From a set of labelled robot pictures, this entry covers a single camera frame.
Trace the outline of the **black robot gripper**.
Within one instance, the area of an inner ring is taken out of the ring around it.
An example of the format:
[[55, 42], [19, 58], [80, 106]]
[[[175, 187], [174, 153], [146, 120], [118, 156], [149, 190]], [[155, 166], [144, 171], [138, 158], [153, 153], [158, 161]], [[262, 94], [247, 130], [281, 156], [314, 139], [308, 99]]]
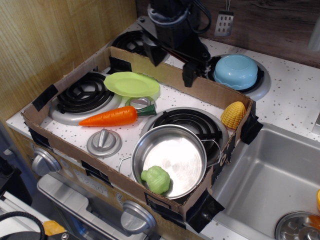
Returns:
[[142, 28], [146, 56], [157, 67], [167, 56], [184, 63], [184, 86], [191, 88], [194, 80], [210, 69], [210, 53], [199, 35], [210, 29], [210, 13], [204, 13], [207, 24], [201, 23], [200, 11], [148, 11], [137, 19]]

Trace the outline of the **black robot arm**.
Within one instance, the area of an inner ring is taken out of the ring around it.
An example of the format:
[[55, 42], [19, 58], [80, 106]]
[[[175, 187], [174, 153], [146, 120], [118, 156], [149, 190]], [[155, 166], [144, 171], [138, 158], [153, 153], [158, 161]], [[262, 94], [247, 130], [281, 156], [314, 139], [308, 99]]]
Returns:
[[199, 0], [151, 0], [147, 15], [137, 23], [142, 28], [143, 48], [154, 66], [166, 55], [184, 63], [182, 79], [190, 88], [197, 77], [204, 77], [210, 70], [211, 55], [199, 35], [211, 26], [200, 28], [201, 15], [210, 22], [211, 14]]

